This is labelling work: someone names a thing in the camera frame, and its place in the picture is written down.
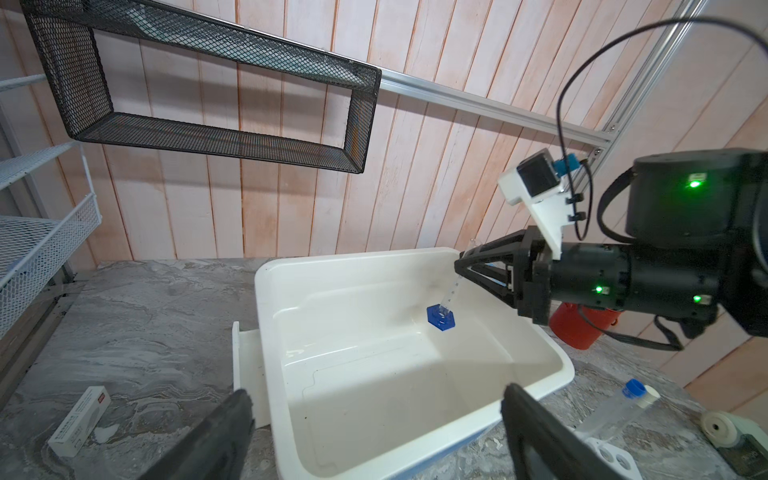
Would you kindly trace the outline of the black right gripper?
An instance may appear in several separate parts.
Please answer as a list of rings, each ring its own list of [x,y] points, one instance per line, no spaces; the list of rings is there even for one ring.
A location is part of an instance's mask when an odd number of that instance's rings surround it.
[[[553,300],[623,310],[630,252],[625,245],[566,243],[556,260],[539,229],[529,227],[461,252],[454,271],[519,315],[546,324]]]

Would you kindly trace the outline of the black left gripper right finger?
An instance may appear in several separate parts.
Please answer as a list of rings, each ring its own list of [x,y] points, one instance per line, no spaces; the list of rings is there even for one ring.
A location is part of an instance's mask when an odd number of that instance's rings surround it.
[[[624,477],[518,384],[506,386],[501,416],[517,479]]]

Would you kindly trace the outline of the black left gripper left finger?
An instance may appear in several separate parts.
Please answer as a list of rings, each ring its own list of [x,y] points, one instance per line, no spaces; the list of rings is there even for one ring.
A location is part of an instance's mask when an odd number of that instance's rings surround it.
[[[234,391],[140,479],[239,479],[255,430],[253,402]]]

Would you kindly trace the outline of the blue-capped test tube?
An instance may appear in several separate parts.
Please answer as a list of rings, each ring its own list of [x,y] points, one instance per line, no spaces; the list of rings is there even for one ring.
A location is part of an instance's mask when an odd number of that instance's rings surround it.
[[[637,379],[626,382],[619,392],[604,400],[575,429],[577,437],[608,442],[637,420],[660,399],[659,392]]]

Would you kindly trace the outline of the blue-based graduated cylinder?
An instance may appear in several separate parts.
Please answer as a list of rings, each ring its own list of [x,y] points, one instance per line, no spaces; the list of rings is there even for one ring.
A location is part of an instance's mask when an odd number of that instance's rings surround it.
[[[451,287],[447,290],[442,300],[427,308],[428,323],[440,331],[446,331],[455,327],[453,304],[459,290],[461,276],[456,275]]]

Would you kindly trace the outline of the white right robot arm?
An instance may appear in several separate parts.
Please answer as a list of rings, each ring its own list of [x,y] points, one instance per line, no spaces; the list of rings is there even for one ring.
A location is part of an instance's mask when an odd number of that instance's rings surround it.
[[[767,155],[749,149],[637,159],[606,189],[629,195],[626,229],[604,244],[549,247],[535,227],[463,252],[458,275],[545,324],[552,301],[650,314],[693,339],[727,312],[767,333]]]

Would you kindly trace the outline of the red pencil cup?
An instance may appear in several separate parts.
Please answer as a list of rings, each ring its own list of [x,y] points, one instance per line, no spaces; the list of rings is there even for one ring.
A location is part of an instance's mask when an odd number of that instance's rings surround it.
[[[552,314],[548,326],[567,345],[588,350],[604,330],[617,323],[619,316],[619,311],[563,302]]]

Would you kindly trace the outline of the small white cardboard box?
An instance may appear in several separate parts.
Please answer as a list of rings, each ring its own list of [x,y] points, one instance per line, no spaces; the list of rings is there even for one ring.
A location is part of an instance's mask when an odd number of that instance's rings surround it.
[[[75,457],[111,403],[104,386],[90,386],[48,440],[62,458]]]

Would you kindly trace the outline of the white plastic storage bin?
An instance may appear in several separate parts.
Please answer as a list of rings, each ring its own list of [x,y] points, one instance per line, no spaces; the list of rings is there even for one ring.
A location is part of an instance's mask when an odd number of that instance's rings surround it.
[[[542,399],[573,380],[547,333],[468,281],[455,327],[428,323],[457,257],[427,248],[257,270],[258,326],[232,327],[233,385],[270,427],[281,478],[408,477],[494,427],[507,385]]]

